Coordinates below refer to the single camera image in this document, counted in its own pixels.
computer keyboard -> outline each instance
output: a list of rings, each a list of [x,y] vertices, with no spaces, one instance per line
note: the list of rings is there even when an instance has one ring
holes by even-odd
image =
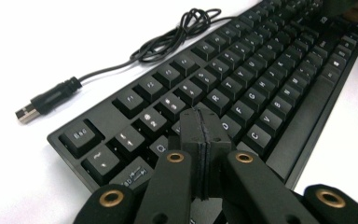
[[[179,114],[208,108],[238,150],[288,188],[310,156],[358,54],[358,24],[318,15],[319,1],[267,0],[64,124],[48,141],[94,191],[142,192]]]

black cable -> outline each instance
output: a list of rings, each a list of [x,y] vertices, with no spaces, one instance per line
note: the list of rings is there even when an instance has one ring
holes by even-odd
[[[21,123],[28,123],[39,117],[41,114],[47,114],[55,106],[61,104],[64,100],[67,100],[72,96],[82,87],[81,82],[90,77],[95,77],[106,72],[126,67],[137,61],[140,63],[154,63],[161,61],[166,56],[176,51],[187,39],[205,32],[211,27],[211,24],[234,18],[225,17],[212,21],[219,16],[221,12],[222,10],[218,8],[206,11],[192,8],[182,16],[179,25],[175,29],[169,31],[165,35],[158,36],[144,43],[130,56],[130,59],[127,62],[86,74],[80,78],[72,77],[63,83],[58,84],[53,89],[37,95],[31,100],[30,104],[17,111],[17,119]]]

white background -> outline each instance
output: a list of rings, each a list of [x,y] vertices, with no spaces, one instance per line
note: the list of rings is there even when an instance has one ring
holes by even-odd
[[[126,62],[145,41],[176,26],[192,7],[219,7],[222,16],[231,16],[255,2],[0,1],[0,223],[73,222],[90,192],[46,138],[149,67],[101,76],[70,102],[28,125],[17,122],[15,111],[67,78]],[[348,116],[351,113],[358,119],[357,109]],[[339,126],[337,132],[342,119],[346,128]],[[346,147],[347,156],[341,159],[336,151],[315,151],[311,159],[318,162],[306,170],[300,193],[304,186],[324,182],[347,189],[358,200],[358,142],[345,144],[358,137],[348,131],[358,130],[355,119],[329,121],[326,132],[337,136],[341,144],[336,150]],[[323,145],[325,149],[335,146]]]

